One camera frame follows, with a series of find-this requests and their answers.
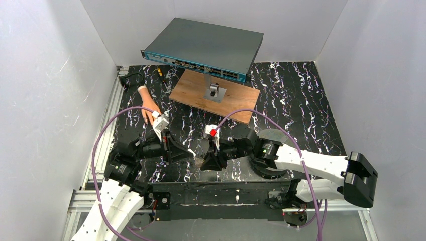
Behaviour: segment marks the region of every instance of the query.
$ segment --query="white wall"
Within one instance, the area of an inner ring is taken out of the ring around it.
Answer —
[[[380,240],[424,240],[426,3],[349,0],[317,66],[347,151],[378,171]]]
[[[318,57],[347,0],[82,0],[117,65],[149,64],[145,49],[174,17],[264,33],[255,61]]]
[[[78,0],[0,3],[0,239],[60,240],[116,67]]]

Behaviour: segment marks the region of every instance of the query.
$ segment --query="wooden board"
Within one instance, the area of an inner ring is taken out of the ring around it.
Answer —
[[[227,90],[220,104],[204,99],[204,75],[191,70],[185,70],[170,94],[170,99],[223,117],[239,109],[254,109],[259,90],[213,76],[211,82]],[[233,115],[231,119],[248,124],[251,116],[251,112],[245,111]]]

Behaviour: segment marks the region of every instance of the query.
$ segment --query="metal bracket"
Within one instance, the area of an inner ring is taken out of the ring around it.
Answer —
[[[226,89],[220,88],[218,84],[212,84],[211,75],[209,74],[204,74],[204,80],[205,80],[204,99],[214,101],[220,104],[225,96]]]

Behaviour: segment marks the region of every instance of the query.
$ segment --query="mannequin hand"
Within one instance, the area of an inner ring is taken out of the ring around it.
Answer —
[[[147,100],[144,100],[142,107],[148,108],[152,111],[156,111],[161,115],[161,111],[158,108],[157,104],[154,103],[154,101],[150,98]],[[154,118],[152,117],[152,114],[149,111],[146,110],[142,110],[142,117],[144,118],[145,123],[148,122],[149,119],[149,123],[151,123],[151,125],[154,123]]]
[[[152,111],[156,111],[161,115],[160,108],[158,108],[157,104],[152,100],[150,94],[148,93],[148,89],[140,87],[138,89],[138,92],[141,95],[143,101],[142,107],[148,108]],[[144,118],[145,123],[148,123],[148,119],[151,125],[154,123],[154,118],[152,117],[152,114],[149,111],[143,109],[142,117]]]

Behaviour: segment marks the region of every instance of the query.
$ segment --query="black marble surface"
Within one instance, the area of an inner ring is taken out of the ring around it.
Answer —
[[[160,66],[167,80],[167,87],[161,84],[155,68]],[[184,69],[169,65],[130,66],[129,74],[141,72],[145,75],[146,86],[161,111],[170,116],[170,131],[176,140],[192,148],[202,156],[207,146],[202,141],[202,132],[207,124],[218,124],[222,117],[199,110],[169,99],[169,94],[182,76]],[[345,150],[333,119],[330,106],[317,69],[313,62],[254,63],[251,66],[252,80],[246,83],[260,90],[255,110],[264,113],[295,137],[302,149],[327,155],[345,155]],[[137,92],[137,81],[141,76],[128,79],[133,87],[126,89],[120,110],[141,106]],[[221,127],[221,137],[228,137],[230,129],[237,122],[228,120]],[[261,116],[253,115],[249,123],[257,132],[274,128]],[[129,142],[140,134],[152,134],[151,125],[144,123],[139,110],[130,111],[118,118],[114,140]],[[144,182],[251,182],[265,181],[253,172],[247,159],[228,161],[225,170],[200,171],[201,159],[165,165],[161,158],[141,160],[143,169],[139,177]],[[288,170],[287,175],[275,181],[304,178],[304,174]]]

